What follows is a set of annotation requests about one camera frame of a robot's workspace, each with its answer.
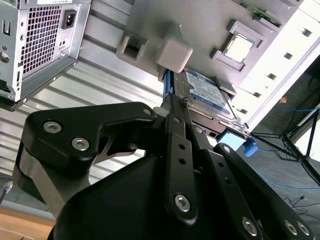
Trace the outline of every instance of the blue cable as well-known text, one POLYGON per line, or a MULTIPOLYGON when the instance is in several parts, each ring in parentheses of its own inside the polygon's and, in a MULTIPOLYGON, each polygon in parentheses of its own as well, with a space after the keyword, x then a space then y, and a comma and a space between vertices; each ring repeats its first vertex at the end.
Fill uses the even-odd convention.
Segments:
POLYGON ((284 185, 280 185, 277 184, 275 182, 269 181, 268 179, 265 178, 265 176, 263 176, 260 172, 255 171, 263 180, 265 180, 267 183, 275 185, 277 187, 281 187, 281 188, 285 188, 285 189, 293 189, 293 190, 312 190, 312 191, 320 191, 320 188, 314 188, 314 187, 310 187, 310 188, 299 188, 299 187, 293 187, 293 186, 284 186, 284 185))
POLYGON ((311 112, 314 110, 319 110, 320 107, 312 108, 312 109, 296 109, 296 108, 292 108, 292 107, 281 107, 281 109, 287 110, 287 111, 294 111, 294 112, 311 112))
POLYGON ((265 149, 262 149, 262 148, 260 148, 260 147, 258 147, 258 149, 259 149, 260 151, 267 152, 267 153, 279 152, 279 150, 265 150, 265 149))

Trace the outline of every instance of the power supply fan grille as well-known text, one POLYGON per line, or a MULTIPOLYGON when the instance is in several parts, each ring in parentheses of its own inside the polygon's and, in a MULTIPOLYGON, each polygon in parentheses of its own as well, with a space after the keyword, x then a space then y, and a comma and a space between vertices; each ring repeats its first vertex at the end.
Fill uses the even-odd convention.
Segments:
POLYGON ((21 52, 23 74, 53 60, 60 16, 60 6, 29 9, 26 43, 21 52))

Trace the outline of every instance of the hard drive label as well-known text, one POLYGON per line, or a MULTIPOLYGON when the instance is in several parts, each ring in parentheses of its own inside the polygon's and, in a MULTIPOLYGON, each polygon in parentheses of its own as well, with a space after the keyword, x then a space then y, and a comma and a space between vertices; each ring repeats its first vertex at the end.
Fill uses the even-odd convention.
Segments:
POLYGON ((38 0, 39 5, 49 5, 49 4, 71 4, 73 0, 38 0))
POLYGON ((226 114, 230 114, 230 111, 226 108, 226 102, 215 82, 195 72, 186 71, 185 73, 189 84, 193 86, 193 89, 190 89, 190 94, 193 97, 226 114))

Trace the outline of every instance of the corrugated metal wall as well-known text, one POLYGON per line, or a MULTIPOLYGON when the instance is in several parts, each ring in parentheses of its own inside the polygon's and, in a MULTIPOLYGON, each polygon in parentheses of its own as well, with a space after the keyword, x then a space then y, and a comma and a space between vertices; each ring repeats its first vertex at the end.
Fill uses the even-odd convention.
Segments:
MULTIPOLYGON (((160 106, 163 84, 115 55, 131 8, 124 0, 93 0, 78 65, 16 112, 0 109, 0 172, 12 174, 24 123, 30 113, 132 101, 151 108, 160 106)), ((143 151, 137 151, 131 156, 101 162, 91 168, 91 180, 104 178, 142 155, 143 151)))

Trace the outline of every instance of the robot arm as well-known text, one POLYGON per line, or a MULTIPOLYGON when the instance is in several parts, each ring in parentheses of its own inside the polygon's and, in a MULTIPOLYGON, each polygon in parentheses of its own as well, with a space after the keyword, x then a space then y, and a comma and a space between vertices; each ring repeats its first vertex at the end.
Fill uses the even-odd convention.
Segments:
POLYGON ((161 107, 168 114, 132 102, 27 118, 13 177, 56 217, 49 239, 314 239, 235 151, 212 148, 185 102, 169 94, 161 107), (143 158, 89 184, 92 164, 137 149, 143 158))

